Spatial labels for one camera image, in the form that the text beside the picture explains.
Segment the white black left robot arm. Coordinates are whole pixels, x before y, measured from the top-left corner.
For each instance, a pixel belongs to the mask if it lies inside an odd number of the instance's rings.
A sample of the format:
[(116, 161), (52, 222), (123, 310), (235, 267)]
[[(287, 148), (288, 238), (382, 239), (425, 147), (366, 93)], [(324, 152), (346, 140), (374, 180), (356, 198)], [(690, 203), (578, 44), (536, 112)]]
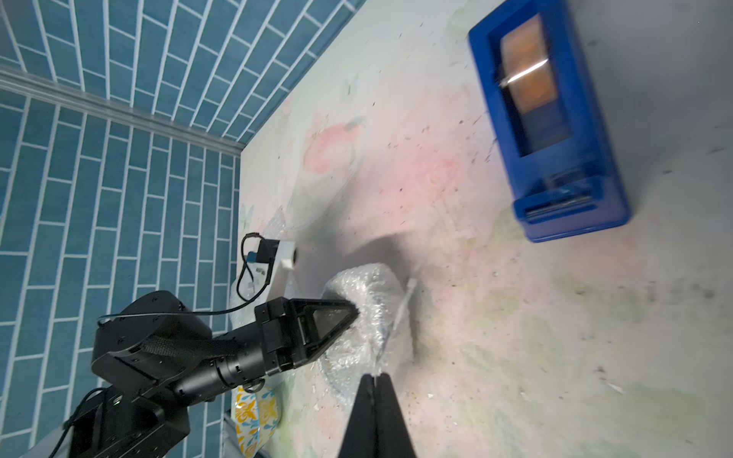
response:
[(163, 457), (191, 431), (189, 410), (315, 362), (354, 323), (347, 300), (258, 305), (255, 320), (219, 337), (169, 291), (131, 303), (97, 328), (92, 389), (30, 457)]

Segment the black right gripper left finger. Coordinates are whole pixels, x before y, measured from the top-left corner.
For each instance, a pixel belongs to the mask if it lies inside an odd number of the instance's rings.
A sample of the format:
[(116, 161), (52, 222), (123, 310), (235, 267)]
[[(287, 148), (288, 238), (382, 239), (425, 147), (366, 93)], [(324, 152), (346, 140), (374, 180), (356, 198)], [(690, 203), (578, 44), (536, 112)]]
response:
[(339, 458), (375, 456), (374, 387), (374, 377), (364, 375), (356, 393)]

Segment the clear bubble wrap sheet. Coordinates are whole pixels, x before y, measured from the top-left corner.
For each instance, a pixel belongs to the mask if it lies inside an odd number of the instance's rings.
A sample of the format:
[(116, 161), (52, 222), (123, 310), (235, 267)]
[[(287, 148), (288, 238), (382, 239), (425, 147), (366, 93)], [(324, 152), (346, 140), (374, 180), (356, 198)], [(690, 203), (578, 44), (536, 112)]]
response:
[(397, 392), (415, 360), (410, 306), (419, 264), (408, 259), (406, 235), (380, 234), (382, 215), (333, 202), (298, 223), (279, 206), (258, 223), (255, 208), (242, 206), (244, 234), (291, 242), (295, 260), (279, 261), (261, 303), (284, 297), (346, 300), (356, 320), (315, 362), (275, 375), (266, 383), (280, 408), (280, 423), (266, 442), (268, 457), (336, 457), (347, 432), (363, 376), (387, 373)]

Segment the blue tape dispenser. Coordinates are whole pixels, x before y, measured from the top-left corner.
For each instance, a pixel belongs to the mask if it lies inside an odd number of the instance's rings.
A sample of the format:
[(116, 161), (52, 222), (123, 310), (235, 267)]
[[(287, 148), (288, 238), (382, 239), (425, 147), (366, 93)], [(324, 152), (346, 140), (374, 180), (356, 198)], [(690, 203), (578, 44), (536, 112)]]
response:
[[(500, 40), (539, 15), (559, 98), (522, 115), (500, 86)], [(494, 126), (513, 213), (532, 242), (626, 224), (632, 211), (569, 7), (564, 1), (505, 1), (469, 32)]]

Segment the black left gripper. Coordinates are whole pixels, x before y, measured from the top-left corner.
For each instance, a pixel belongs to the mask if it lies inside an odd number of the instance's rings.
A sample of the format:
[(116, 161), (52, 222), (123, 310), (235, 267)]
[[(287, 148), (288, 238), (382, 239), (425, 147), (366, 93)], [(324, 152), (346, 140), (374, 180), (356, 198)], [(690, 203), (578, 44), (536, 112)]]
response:
[(256, 324), (214, 340), (227, 353), (202, 361), (172, 385), (185, 406), (212, 402), (237, 387), (257, 392), (265, 369), (296, 369), (315, 362), (356, 321), (347, 300), (286, 299), (255, 307)]

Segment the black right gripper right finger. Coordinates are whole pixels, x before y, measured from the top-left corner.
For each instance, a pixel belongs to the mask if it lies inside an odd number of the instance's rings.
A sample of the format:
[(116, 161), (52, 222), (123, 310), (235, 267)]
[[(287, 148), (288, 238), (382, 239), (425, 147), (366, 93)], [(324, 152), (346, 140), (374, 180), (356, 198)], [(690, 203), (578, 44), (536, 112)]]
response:
[(376, 420), (375, 456), (379, 458), (416, 458), (410, 433), (389, 374), (380, 374), (374, 387)]

